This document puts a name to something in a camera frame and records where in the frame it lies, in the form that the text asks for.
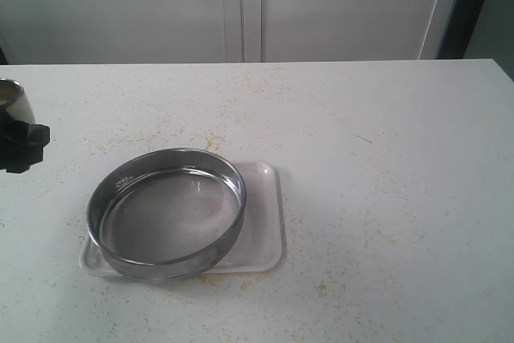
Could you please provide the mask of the stainless steel cup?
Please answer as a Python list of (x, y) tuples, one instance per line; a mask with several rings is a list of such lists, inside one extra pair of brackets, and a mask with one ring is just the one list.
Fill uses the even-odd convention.
[(0, 80), (1, 110), (11, 118), (28, 124), (35, 123), (35, 116), (23, 86), (11, 79)]

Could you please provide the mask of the round steel mesh sieve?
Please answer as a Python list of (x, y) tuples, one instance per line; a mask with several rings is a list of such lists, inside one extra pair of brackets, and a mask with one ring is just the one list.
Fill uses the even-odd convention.
[(93, 191), (88, 235), (123, 276), (172, 280), (212, 268), (235, 245), (247, 189), (225, 158), (162, 149), (125, 162)]

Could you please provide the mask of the white cabinet doors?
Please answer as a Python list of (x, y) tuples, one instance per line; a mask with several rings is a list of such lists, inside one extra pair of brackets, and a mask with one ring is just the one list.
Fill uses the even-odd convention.
[(433, 59), (455, 0), (1, 0), (9, 63)]

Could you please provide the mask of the white plastic tray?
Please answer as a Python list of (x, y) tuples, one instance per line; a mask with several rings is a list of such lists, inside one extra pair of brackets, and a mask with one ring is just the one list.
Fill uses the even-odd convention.
[[(264, 272), (274, 267), (284, 253), (279, 181), (276, 171), (266, 163), (233, 165), (242, 174), (247, 189), (242, 230), (229, 253), (205, 272)], [(80, 265), (94, 276), (127, 277), (106, 262), (89, 235)]]

